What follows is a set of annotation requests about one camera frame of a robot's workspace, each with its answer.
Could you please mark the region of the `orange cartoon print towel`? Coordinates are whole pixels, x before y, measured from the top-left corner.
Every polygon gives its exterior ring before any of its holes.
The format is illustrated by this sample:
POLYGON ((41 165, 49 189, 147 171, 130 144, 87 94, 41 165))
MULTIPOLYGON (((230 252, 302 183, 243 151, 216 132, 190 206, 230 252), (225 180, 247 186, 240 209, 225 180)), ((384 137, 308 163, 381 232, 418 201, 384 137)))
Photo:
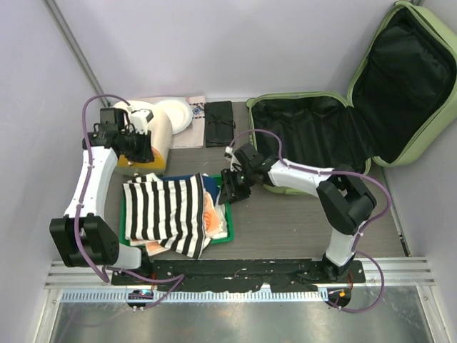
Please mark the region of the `orange cartoon print towel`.
MULTIPOLYGON (((222 212, 224 206, 215 205, 208 192, 204 195, 204 229, 206 238, 204 241, 204 247, 207 247, 213 238, 217 234, 220 234, 225 229, 224 213, 222 212)), ((162 252, 169 250, 167 247, 163 247, 159 244, 159 241, 145 241, 129 239, 134 246, 140 247, 145 246, 146 252, 149 256, 157 255, 162 252)))

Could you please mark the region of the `cream round drawer cabinet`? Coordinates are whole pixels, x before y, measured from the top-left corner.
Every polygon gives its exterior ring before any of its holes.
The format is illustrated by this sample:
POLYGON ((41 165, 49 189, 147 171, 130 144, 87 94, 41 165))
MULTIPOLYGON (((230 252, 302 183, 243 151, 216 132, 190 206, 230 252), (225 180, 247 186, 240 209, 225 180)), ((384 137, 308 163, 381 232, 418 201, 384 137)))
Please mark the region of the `cream round drawer cabinet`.
POLYGON ((126 110, 129 118, 135 117, 134 112, 149 110, 153 114, 153 118, 148 122, 147 129, 151 132, 149 146, 153 153, 154 160, 152 162, 140 163, 127 159, 124 155, 119 157, 116 166, 116 172, 124 176, 133 176, 135 174, 163 174, 166 169, 167 157, 171 147, 172 125, 165 111, 159 106, 138 100, 129 100, 128 106, 123 101, 116 102, 113 107, 126 110))

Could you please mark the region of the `blue garment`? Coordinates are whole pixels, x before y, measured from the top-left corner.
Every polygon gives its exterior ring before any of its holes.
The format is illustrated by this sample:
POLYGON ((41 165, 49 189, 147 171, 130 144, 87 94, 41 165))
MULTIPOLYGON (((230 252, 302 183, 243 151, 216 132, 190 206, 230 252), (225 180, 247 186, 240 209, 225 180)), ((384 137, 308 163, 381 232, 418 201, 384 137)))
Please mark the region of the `blue garment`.
POLYGON ((219 187, 216 180, 212 177, 202 176, 204 188, 210 194, 214 204, 217 203, 219 196, 219 187))

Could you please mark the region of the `green hard-shell suitcase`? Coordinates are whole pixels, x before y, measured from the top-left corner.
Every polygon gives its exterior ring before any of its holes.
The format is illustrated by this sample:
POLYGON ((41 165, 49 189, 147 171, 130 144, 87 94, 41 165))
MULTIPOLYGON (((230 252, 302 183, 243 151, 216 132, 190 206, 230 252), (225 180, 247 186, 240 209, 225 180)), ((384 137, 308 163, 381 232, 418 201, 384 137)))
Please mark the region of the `green hard-shell suitcase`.
POLYGON ((407 1, 386 14, 347 94, 265 94, 247 101, 252 144, 314 167, 410 164, 456 119, 456 33, 407 1))

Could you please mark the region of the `black white striped shirt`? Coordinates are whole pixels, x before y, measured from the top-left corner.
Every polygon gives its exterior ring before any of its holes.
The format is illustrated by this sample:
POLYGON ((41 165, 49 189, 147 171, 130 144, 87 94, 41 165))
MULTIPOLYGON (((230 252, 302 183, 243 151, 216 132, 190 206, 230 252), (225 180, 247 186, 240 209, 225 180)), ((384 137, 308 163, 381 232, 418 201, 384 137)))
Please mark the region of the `black white striped shirt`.
POLYGON ((211 242, 204 222, 205 187, 200 174, 163 180, 155 174, 123 183, 125 239, 156 242, 198 259, 211 242))

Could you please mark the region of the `white garment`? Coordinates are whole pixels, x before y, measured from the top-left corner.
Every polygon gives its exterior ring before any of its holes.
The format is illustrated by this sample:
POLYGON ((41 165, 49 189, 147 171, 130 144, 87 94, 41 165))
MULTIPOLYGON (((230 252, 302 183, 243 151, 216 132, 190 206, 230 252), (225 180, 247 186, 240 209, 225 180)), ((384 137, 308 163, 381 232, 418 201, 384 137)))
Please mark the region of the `white garment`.
POLYGON ((214 240, 221 241, 229 238, 229 228, 226 219, 226 208, 219 204, 219 186, 216 180, 207 174, 202 176, 204 182, 204 249, 214 240))

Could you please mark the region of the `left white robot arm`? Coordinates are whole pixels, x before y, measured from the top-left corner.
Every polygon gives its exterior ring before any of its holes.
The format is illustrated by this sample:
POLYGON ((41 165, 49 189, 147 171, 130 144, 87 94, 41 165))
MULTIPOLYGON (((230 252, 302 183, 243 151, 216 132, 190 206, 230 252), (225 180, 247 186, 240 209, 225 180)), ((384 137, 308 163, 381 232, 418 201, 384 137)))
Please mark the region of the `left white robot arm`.
POLYGON ((134 161, 154 160, 151 149, 150 109, 106 108, 93 131, 84 129, 83 164, 73 198, 64 215, 52 219, 51 237, 66 267, 90 267, 104 281, 104 267, 127 269, 137 285, 146 284, 152 268, 142 261, 139 248, 120 243, 104 220, 111 176, 121 156, 134 161))

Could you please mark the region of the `green plastic tray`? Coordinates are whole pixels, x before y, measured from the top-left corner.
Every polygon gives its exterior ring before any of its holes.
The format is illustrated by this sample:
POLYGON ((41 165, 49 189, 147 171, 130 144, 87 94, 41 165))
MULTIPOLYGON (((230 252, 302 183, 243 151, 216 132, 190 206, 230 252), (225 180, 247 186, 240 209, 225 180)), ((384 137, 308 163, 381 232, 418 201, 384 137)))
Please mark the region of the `green plastic tray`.
MULTIPOLYGON (((218 184, 219 189, 221 188, 221 175, 220 174, 213 174, 213 175, 209 175, 208 177, 214 178, 218 184)), ((216 237, 211 240, 211 245, 229 243, 229 242, 232 242, 234 239, 235 232, 234 232, 231 206, 229 203, 224 204, 222 212, 224 213, 224 219, 225 219, 226 226, 225 226, 225 229, 220 234, 217 234, 216 237)), ((134 245, 134 243, 131 243, 126 238, 126 199, 125 199, 124 194, 121 195, 119 240, 124 245, 127 245, 127 246, 134 245)))

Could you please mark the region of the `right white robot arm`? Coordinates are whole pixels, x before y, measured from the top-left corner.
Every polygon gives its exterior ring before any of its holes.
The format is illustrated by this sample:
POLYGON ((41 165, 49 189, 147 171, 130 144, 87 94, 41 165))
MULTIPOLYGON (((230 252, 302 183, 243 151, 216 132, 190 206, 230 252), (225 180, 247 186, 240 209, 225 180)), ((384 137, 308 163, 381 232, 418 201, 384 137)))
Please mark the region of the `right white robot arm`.
POLYGON ((356 232, 377 205, 363 181, 334 174, 332 168, 318 169, 274 156, 264 157, 251 144, 237 150, 228 146, 224 156, 231 164, 221 171, 220 204, 249 198, 255 184, 295 189, 319 199, 332 227, 330 243, 322 257, 322 272, 330 282, 341 281, 354 258, 356 232))

